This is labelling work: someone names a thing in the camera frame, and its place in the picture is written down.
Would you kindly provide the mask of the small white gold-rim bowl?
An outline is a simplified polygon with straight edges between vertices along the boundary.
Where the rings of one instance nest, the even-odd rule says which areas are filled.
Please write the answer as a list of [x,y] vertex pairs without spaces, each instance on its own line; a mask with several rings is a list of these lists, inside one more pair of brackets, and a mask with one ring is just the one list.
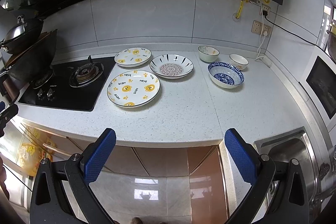
[[234,54],[234,53],[229,55],[229,59],[230,59],[230,64],[235,66],[237,69],[241,71],[246,69],[246,67],[249,64],[249,61],[245,57]]

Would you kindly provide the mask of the brown cabinet doors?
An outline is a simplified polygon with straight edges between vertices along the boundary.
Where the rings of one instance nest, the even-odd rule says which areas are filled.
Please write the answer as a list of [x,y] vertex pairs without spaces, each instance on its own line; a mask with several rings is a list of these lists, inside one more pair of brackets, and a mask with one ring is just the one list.
[[[81,153],[96,139],[75,138],[41,130],[24,122],[17,125],[33,143],[64,159]],[[144,177],[182,177],[222,171],[217,146],[142,148],[116,145],[105,163],[106,171]]]

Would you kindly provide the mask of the small black lidded wok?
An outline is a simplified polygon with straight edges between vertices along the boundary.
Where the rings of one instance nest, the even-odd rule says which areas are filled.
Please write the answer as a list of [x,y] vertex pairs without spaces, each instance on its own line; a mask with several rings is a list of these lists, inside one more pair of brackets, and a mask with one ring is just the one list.
[[18,16],[17,24],[1,41],[1,48],[11,55],[22,53],[38,40],[43,23],[39,18],[26,19],[23,14]]

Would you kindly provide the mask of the beige wall socket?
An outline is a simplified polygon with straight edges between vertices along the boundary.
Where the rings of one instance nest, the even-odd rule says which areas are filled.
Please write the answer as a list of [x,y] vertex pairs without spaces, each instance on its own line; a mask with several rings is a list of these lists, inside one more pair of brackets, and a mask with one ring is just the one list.
[[258,35],[264,35],[264,33],[266,32],[266,36],[270,35],[272,31],[272,28],[266,24],[262,24],[261,22],[258,22],[256,20],[253,21],[252,24],[252,29],[251,32],[254,34],[258,34]]

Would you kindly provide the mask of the blue white patterned bowl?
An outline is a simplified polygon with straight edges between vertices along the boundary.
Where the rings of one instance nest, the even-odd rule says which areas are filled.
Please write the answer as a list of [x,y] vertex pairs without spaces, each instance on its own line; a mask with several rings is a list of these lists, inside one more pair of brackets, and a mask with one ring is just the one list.
[[245,77],[237,67],[225,62],[213,62],[207,67],[214,84],[225,89],[234,89],[244,83]]

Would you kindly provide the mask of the small yellow bear plate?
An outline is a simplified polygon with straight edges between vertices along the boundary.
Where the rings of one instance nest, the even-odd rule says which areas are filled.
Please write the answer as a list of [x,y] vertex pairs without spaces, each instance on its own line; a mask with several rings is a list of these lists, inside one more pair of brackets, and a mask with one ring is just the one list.
[[151,51],[146,48],[128,48],[114,57],[117,65],[124,68],[133,68],[145,64],[151,58]]

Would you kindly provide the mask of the large black wok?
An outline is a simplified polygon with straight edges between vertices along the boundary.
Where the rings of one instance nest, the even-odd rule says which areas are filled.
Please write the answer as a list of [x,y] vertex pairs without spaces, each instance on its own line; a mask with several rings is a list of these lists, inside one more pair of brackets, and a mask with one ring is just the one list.
[[46,74],[56,52],[57,32],[43,32],[40,39],[16,56],[11,56],[1,69],[1,77],[9,75],[22,82],[32,81]]

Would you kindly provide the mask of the black gas stove top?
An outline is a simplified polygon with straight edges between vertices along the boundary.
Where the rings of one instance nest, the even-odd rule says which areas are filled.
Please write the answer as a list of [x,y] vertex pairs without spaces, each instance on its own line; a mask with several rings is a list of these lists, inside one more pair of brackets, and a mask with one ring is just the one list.
[[113,57],[92,58],[50,66],[34,80],[19,103],[53,109],[92,111],[115,66]]

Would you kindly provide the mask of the stainless steel sink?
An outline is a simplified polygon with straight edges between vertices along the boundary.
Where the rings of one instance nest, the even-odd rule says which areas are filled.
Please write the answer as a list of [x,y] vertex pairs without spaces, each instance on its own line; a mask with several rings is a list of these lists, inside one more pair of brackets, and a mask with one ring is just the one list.
[[313,147],[304,127],[280,135],[257,140],[253,146],[259,154],[267,154],[275,161],[289,162],[297,159],[305,179],[307,197],[312,204],[321,189],[318,180],[318,164]]

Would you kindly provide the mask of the white flower painted bowl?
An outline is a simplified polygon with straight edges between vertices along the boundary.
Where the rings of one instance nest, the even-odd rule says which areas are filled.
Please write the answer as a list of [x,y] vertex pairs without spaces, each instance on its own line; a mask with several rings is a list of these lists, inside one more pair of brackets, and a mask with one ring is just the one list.
[[198,53],[201,61],[204,61],[205,63],[215,62],[220,54],[220,52],[216,48],[210,46],[199,46]]

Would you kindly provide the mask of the large yellow bear plate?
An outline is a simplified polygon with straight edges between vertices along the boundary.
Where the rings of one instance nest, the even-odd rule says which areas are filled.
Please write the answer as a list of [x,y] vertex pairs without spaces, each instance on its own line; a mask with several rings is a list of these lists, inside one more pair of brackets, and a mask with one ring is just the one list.
[[153,73],[133,70],[116,75],[108,85],[107,96],[118,107],[131,109],[152,101],[160,89],[160,80]]

